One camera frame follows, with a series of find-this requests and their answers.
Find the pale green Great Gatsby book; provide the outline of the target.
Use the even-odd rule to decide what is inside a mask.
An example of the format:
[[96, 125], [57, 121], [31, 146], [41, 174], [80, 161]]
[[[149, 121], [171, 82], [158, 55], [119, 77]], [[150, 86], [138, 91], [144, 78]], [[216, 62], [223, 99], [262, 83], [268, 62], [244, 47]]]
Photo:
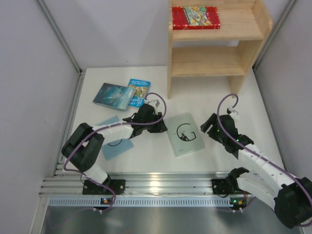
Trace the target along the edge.
[[175, 157], [201, 151], [205, 148], [199, 130], [190, 113], [184, 113], [164, 120], [167, 135]]

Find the red illustrated book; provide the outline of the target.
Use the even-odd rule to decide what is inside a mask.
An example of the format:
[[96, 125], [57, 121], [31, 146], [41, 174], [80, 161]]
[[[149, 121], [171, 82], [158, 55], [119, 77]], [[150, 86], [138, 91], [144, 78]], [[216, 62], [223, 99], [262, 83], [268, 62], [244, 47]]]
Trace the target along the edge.
[[172, 7], [173, 30], [220, 29], [220, 18], [215, 6]]

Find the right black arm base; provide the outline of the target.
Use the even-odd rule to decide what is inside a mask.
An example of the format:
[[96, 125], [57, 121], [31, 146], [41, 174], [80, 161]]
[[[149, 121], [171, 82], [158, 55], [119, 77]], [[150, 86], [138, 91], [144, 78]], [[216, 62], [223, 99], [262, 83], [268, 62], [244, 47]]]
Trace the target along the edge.
[[234, 193], [232, 183], [228, 178], [212, 179], [213, 194], [225, 198]]

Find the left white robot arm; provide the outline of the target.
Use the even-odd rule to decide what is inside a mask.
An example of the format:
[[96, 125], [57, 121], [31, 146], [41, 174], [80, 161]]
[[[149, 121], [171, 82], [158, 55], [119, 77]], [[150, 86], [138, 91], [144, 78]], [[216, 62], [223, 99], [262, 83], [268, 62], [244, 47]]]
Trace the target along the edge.
[[102, 146], [117, 140], [135, 138], [143, 131], [166, 132], [163, 121], [166, 114], [166, 109], [160, 112], [156, 104], [148, 102], [132, 116], [119, 122], [100, 126], [80, 124], [61, 150], [66, 158], [63, 169], [80, 173], [96, 185], [104, 185], [110, 177], [97, 163]]

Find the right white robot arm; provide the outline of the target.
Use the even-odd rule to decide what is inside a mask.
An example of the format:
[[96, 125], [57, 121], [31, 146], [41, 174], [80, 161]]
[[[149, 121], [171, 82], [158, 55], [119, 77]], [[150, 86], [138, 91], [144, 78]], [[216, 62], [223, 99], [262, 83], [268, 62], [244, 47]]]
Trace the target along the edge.
[[246, 191], [267, 204], [280, 222], [294, 228], [312, 218], [312, 182], [298, 178], [269, 160], [230, 115], [213, 113], [200, 129], [222, 144], [241, 164], [226, 180], [232, 193]]

